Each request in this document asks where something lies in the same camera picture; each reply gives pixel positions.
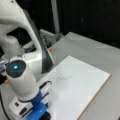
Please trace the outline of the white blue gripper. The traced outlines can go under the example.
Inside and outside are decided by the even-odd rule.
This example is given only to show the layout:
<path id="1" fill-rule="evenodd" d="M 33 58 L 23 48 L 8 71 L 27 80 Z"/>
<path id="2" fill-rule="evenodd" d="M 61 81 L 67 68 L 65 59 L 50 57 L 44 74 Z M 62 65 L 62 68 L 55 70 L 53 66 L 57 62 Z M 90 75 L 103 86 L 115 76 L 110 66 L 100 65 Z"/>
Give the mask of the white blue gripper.
<path id="1" fill-rule="evenodd" d="M 48 102 L 46 97 L 48 92 L 39 89 L 31 91 L 29 94 L 15 92 L 15 97 L 10 102 L 8 108 L 13 120 L 50 120 L 51 115 L 47 111 Z"/>

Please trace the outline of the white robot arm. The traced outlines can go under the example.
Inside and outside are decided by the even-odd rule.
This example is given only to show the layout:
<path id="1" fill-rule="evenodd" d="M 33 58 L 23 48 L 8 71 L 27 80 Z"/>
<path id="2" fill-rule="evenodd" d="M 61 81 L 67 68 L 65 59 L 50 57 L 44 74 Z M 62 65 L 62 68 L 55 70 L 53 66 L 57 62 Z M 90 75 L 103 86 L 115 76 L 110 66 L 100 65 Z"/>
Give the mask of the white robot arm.
<path id="1" fill-rule="evenodd" d="M 34 52 L 24 53 L 18 40 L 9 35 L 17 28 L 27 31 L 36 47 Z M 49 72 L 54 61 L 33 20 L 16 0 L 0 0 L 0 46 L 7 62 L 6 77 L 15 92 L 8 106 L 12 120 L 50 120 L 41 92 L 44 84 L 38 85 L 35 74 Z"/>

